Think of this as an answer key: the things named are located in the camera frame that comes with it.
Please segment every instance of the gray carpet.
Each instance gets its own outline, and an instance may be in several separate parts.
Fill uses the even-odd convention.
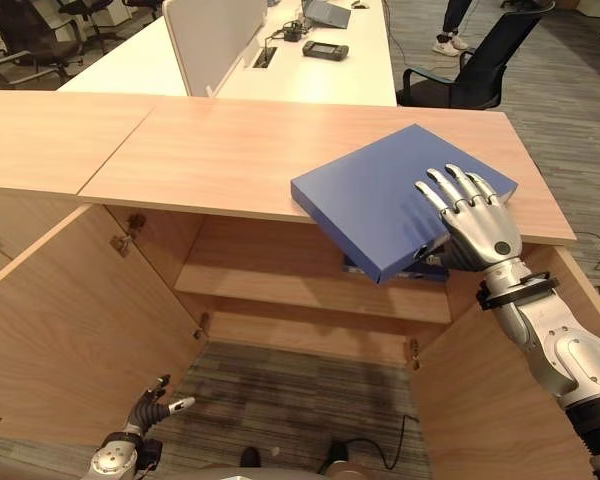
[[[209,347],[177,395],[193,395],[196,404],[151,431],[165,444],[154,478],[212,463],[237,465],[249,445],[260,449],[265,466],[316,471],[332,438],[360,436],[378,442],[391,462],[402,415],[417,415],[403,369],[227,344]],[[74,476],[86,472],[93,451],[0,439],[0,457]],[[366,444],[352,445],[350,453],[378,480],[430,478],[412,421],[391,473]]]
[[[461,27],[470,43],[479,43],[501,15],[499,3],[474,2]],[[457,60],[430,50],[446,1],[390,4],[392,33],[407,64],[452,77]],[[144,21],[128,22],[123,33],[139,29]],[[600,235],[599,33],[600,20],[575,12],[544,19],[510,63],[499,109],[513,122],[574,229]],[[394,42],[391,53],[399,87],[405,63]],[[89,53],[87,63],[97,56],[97,51]],[[600,272],[592,271],[600,243],[586,234],[579,239],[573,252],[600,285]],[[398,370],[223,345],[212,346],[192,370],[180,392],[188,393],[198,397],[196,407],[154,430],[154,436],[165,440],[161,475],[209,462],[235,463],[248,444],[262,448],[267,465],[314,469],[330,435],[369,436],[392,457],[400,414],[413,413],[407,379]],[[276,447],[280,451],[274,456]],[[84,447],[0,440],[2,457],[74,476],[84,473],[91,453]],[[408,424],[406,448],[394,473],[381,471],[377,455],[367,447],[353,453],[381,479],[428,478],[417,425]]]

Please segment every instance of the shoe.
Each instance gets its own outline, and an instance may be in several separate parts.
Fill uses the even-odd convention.
[[[327,454],[327,459],[322,464],[322,467],[320,467],[320,471],[318,471],[318,473],[324,475],[327,469],[334,463],[348,461],[349,449],[347,448],[347,444],[332,440],[331,446],[329,447],[329,453]]]
[[[451,37],[451,44],[456,50],[466,50],[469,48],[469,44],[462,40],[462,38],[460,38],[458,35],[453,35]]]
[[[244,468],[260,468],[260,452],[257,448],[247,447],[240,456],[240,466]]]
[[[453,46],[453,40],[449,40],[448,42],[438,42],[433,45],[433,51],[436,53],[441,53],[442,55],[446,55],[447,57],[457,57],[460,55],[460,50]]]

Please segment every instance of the white desk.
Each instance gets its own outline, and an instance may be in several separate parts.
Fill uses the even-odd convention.
[[[332,3],[350,5],[349,0]],[[239,63],[217,97],[395,106],[382,2],[367,3],[371,8],[351,12],[345,30],[316,27],[298,43],[270,41],[270,46],[279,48],[269,68],[245,68]],[[266,25],[257,34],[261,45],[283,23],[296,18],[299,8],[298,0],[282,0],[269,8]],[[303,57],[306,40],[349,45],[349,56],[343,62]],[[61,90],[186,95],[163,18],[119,45]]]

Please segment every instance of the white sneaker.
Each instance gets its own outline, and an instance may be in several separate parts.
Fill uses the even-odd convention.
[[[447,57],[457,57],[460,55],[460,50],[452,45],[452,41],[448,42],[438,42],[433,45],[434,52],[441,53],[442,55],[446,55]]]
[[[469,48],[469,44],[462,40],[458,35],[453,35],[451,37],[451,43],[456,50],[466,50]]]

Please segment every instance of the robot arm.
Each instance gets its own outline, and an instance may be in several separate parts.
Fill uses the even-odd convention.
[[[416,188],[436,208],[451,234],[440,261],[449,268],[482,271],[477,294],[505,334],[524,353],[531,374],[556,399],[591,452],[600,479],[600,339],[588,332],[555,291],[549,272],[534,274],[520,259],[522,241],[509,212],[480,176],[454,165],[428,176],[449,198],[426,183]]]
[[[153,425],[189,408],[195,401],[193,397],[187,397],[170,405],[157,403],[168,383],[169,375],[164,375],[142,394],[122,431],[111,433],[102,442],[82,480],[132,480],[138,470],[155,469],[162,444],[144,440],[144,435]]]

